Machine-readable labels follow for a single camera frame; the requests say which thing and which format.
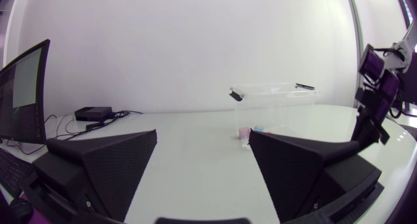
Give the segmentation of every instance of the pink object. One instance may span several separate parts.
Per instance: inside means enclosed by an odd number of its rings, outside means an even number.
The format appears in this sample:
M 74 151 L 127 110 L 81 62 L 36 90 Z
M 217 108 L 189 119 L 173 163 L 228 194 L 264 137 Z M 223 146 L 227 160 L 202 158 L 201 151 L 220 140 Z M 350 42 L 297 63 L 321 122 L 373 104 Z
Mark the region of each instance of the pink object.
M 239 138 L 240 139 L 246 139 L 249 138 L 250 129 L 249 127 L 242 127 L 239 128 Z

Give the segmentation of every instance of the computer monitor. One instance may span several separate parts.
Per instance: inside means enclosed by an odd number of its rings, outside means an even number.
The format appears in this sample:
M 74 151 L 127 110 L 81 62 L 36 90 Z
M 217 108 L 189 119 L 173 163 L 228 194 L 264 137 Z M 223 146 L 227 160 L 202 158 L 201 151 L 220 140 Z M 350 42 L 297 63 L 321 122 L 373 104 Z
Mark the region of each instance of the computer monitor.
M 44 144 L 44 74 L 49 40 L 0 71 L 0 138 Z

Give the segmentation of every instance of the white wall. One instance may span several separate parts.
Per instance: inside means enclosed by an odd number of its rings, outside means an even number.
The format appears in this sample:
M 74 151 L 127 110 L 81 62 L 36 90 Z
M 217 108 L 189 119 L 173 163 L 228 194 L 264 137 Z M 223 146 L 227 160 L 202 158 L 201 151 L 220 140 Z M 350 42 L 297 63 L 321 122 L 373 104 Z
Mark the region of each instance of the white wall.
M 352 106 L 348 0 L 28 0 L 17 51 L 51 40 L 45 115 L 231 109 L 233 83 L 299 82 Z
M 407 28 L 398 0 L 355 0 L 364 48 L 389 48 L 403 39 Z

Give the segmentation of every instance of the small block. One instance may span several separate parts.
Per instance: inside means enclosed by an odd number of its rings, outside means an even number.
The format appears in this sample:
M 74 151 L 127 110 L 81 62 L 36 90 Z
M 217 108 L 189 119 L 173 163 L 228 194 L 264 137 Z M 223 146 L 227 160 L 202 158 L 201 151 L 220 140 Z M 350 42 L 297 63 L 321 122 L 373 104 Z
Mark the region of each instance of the small block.
M 263 129 L 264 128 L 262 126 L 255 126 L 255 128 L 253 130 L 258 131 L 258 132 L 262 132 Z
M 250 129 L 249 127 L 242 127 L 239 128 L 239 138 L 240 139 L 246 139 L 249 138 Z

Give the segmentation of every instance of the keyboard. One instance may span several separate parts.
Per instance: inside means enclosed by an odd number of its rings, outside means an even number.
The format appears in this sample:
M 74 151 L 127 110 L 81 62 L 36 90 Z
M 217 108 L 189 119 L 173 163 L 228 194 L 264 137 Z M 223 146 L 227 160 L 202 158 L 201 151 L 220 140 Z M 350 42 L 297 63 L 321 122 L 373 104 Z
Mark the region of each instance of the keyboard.
M 33 165 L 0 148 L 0 184 L 17 198 L 22 192 L 20 184 L 31 174 Z

